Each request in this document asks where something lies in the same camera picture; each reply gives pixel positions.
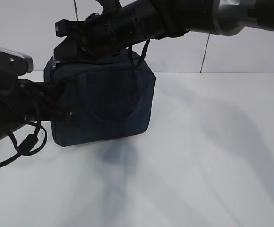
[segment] white wall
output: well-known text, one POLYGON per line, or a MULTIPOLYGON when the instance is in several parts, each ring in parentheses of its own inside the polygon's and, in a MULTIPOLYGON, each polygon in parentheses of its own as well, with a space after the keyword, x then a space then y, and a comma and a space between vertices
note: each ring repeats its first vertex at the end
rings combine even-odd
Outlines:
MULTIPOLYGON (((122 0, 126 5, 133 0, 122 0)), ((79 19, 101 12, 95 0, 77 0, 79 19)), ((73 0, 0 0, 0 46, 24 52, 43 70, 62 39, 55 22, 75 20, 73 0)), ((155 72, 199 72, 207 35, 152 41, 146 61, 155 72)), ((142 44, 135 47, 141 53, 142 44)), ((211 37, 205 72, 274 72, 274 33, 246 29, 235 37, 211 37)))
POLYGON ((212 35, 203 72, 274 72, 274 32, 245 28, 234 37, 212 35))

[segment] white surface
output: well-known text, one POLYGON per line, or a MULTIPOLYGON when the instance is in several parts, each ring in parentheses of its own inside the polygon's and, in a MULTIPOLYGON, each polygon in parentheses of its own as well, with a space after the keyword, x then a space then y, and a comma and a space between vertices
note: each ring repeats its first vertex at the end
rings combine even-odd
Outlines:
POLYGON ((43 70, 63 39, 55 23, 74 20, 72 0, 0 0, 0 47, 30 55, 34 70, 43 70))
MULTIPOLYGON (((85 20, 93 12, 102 12, 95 0, 76 0, 79 20, 85 20)), ((134 0, 121 0, 123 6, 134 0)), ((207 34, 188 33, 176 39, 151 40, 146 63, 155 72, 200 72, 205 52, 207 34)), ((144 43, 133 50, 141 54, 144 43)))
POLYGON ((212 35, 203 72, 274 72, 274 32, 245 28, 233 37, 212 35))
POLYGON ((274 227, 274 74, 156 75, 143 135, 0 169, 0 227, 274 227))

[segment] black cable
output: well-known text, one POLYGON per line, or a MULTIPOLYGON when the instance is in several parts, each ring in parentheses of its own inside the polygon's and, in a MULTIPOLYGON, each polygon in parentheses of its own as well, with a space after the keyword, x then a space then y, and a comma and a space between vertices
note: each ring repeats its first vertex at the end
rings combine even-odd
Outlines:
POLYGON ((203 66, 204 66, 204 61, 205 61, 206 52, 207 52, 207 48, 208 48, 208 43, 209 43, 209 38, 210 38, 210 37, 211 37, 211 34, 208 34, 207 42, 206 42, 206 46, 205 46, 205 51, 204 51, 204 55, 203 55, 203 59, 202 59, 202 64, 201 64, 200 73, 202 73, 202 69, 203 69, 203 66))
POLYGON ((42 124, 42 122, 41 122, 41 111, 40 111, 39 105, 35 101, 36 98, 32 97, 32 95, 29 94, 29 92, 27 92, 25 89, 22 89, 22 92, 31 100, 31 102, 33 103, 33 106, 35 108, 37 126, 35 127, 34 135, 37 136, 39 134, 39 131, 41 129, 41 124, 42 124))
MULTIPOLYGON (((33 122, 23 122, 23 124, 37 127, 37 124, 33 123, 33 122)), ((15 154, 11 158, 9 158, 9 159, 7 159, 7 160, 5 160, 3 162, 0 162, 0 168, 4 167, 6 165, 9 165, 10 163, 14 162, 15 160, 17 160, 22 155, 23 156, 31 156, 31 155, 34 155, 34 154, 38 153, 39 151, 41 151, 44 148, 44 146, 46 145, 47 141, 48 141, 48 132, 47 132, 47 130, 43 126, 41 126, 40 128, 42 130, 44 130, 44 133, 45 133, 43 143, 37 149, 35 149, 34 151, 31 151, 29 153, 24 153, 24 154, 22 154, 23 152, 21 152, 19 150, 19 147, 17 145, 17 141, 16 141, 16 138, 15 138, 14 134, 11 133, 11 132, 6 132, 6 134, 10 137, 10 139, 11 139, 11 141, 13 143, 14 148, 16 148, 17 154, 15 154)))
POLYGON ((129 61, 131 63, 131 66, 133 68, 138 68, 143 63, 144 59, 146 58, 146 53, 147 53, 147 49, 148 49, 149 45, 150 45, 150 39, 146 41, 146 43, 145 43, 145 45, 143 47, 140 59, 139 59, 139 61, 138 61, 138 63, 136 65, 135 65, 134 59, 133 59, 133 51, 132 51, 133 46, 130 46, 128 48, 128 57, 129 57, 129 61))
MULTIPOLYGON (((34 126, 34 127, 37 126, 37 124, 35 124, 33 122, 23 122, 23 124, 34 126)), ((32 156, 32 155, 37 154, 39 151, 41 151, 44 148, 44 146, 46 145, 47 141, 48 141, 48 132, 47 132, 47 130, 43 126, 41 126, 40 128, 44 131, 43 143, 37 149, 35 149, 33 151, 30 151, 30 152, 23 152, 23 151, 20 150, 19 146, 17 145, 17 140, 16 140, 16 138, 15 138, 15 136, 12 132, 9 131, 9 132, 6 132, 6 134, 11 139, 11 142, 12 142, 15 150, 17 151, 17 153, 19 153, 20 155, 23 155, 23 156, 32 156)))

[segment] navy blue bag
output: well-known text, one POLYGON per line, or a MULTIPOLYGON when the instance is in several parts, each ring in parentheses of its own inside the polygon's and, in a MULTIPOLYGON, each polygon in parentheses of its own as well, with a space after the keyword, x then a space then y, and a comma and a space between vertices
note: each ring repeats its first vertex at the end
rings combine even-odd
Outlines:
MULTIPOLYGON (((140 56, 133 53, 134 61, 140 56)), ((131 66, 128 50, 93 61, 65 61, 44 70, 44 81, 65 82, 58 105, 71 108, 68 122, 52 121, 55 143, 65 147, 138 135, 149 126, 156 77, 143 61, 131 66)))

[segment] white floor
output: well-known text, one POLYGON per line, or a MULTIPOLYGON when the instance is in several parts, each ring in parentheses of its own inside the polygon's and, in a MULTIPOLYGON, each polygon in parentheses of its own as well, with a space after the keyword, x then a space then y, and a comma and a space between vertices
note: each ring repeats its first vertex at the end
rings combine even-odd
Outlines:
POLYGON ((0 169, 0 227, 274 227, 274 74, 156 75, 145 134, 0 169))

